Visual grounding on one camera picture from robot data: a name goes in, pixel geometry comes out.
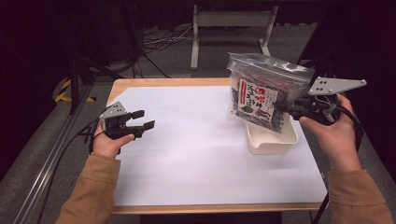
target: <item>hand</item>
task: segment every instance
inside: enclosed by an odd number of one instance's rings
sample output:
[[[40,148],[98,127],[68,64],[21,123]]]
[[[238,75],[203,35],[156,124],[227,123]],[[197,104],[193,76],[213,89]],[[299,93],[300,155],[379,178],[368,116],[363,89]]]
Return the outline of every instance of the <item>hand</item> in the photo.
[[[337,94],[338,101],[349,111],[353,111],[350,101]],[[322,125],[312,119],[301,117],[300,123],[314,133],[321,148],[329,157],[331,169],[337,171],[361,170],[355,144],[353,121],[341,114],[340,119],[331,126]]]
[[[96,136],[93,139],[93,149],[92,151],[95,153],[98,153],[100,155],[113,158],[115,159],[117,156],[117,153],[119,153],[119,149],[124,146],[125,144],[131,142],[134,140],[134,135],[133,134],[128,134],[125,135],[119,139],[113,140],[107,135],[105,135],[102,127],[102,121],[100,120],[95,134]]]

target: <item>metal rail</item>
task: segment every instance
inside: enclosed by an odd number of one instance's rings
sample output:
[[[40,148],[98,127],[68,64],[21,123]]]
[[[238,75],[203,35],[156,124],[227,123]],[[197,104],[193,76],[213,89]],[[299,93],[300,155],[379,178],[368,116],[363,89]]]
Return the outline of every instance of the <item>metal rail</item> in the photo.
[[[92,90],[92,86],[84,86],[82,88],[79,99],[80,104],[76,108],[76,111],[67,118],[64,127],[62,128],[61,133],[55,142],[55,145],[53,146],[49,156],[47,157],[46,162],[44,163],[43,167],[41,168],[41,171],[39,172],[35,180],[35,183],[33,184],[28,196],[26,197],[22,205],[21,210],[15,217],[15,220],[13,222],[14,224],[27,223],[29,217],[34,212],[35,206],[37,205],[41,194],[46,188],[50,180],[50,177],[54,172],[54,167],[56,165],[56,162],[57,160],[60,159],[62,155],[62,150],[64,149],[65,144],[67,143],[67,137],[69,136],[70,130],[72,129],[74,123],[76,122],[78,114],[80,113],[85,103],[85,99],[89,97],[91,90]]]

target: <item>red label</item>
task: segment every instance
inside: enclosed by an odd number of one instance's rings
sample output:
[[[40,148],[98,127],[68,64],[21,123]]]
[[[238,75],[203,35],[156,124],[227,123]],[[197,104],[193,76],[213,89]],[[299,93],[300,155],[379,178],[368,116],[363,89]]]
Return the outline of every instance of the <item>red label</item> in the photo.
[[[242,86],[241,86],[241,98],[239,100],[239,103],[244,105],[245,104],[245,97],[247,94],[247,83],[242,81]]]

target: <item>person's right hand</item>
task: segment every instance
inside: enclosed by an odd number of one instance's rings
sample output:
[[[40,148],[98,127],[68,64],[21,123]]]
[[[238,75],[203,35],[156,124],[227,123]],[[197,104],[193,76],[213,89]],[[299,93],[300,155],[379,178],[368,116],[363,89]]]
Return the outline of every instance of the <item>person's right hand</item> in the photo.
[[[343,95],[337,96],[341,105],[352,112],[349,100]],[[341,114],[340,119],[331,126],[322,125],[306,117],[301,117],[300,123],[317,136],[321,148],[329,157],[332,170],[361,170],[356,151],[355,129],[353,121],[348,116]]]

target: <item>wooden table edge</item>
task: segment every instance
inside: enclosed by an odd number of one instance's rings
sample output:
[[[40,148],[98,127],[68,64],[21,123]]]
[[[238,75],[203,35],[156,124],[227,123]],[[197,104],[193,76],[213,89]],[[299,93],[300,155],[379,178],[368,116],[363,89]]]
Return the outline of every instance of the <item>wooden table edge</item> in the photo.
[[[116,206],[113,214],[199,214],[240,212],[315,211],[321,203],[264,203],[264,204],[197,204],[197,205],[151,205]]]
[[[165,87],[165,86],[229,86],[228,77],[197,78],[122,78],[114,81],[107,104],[129,87]]]

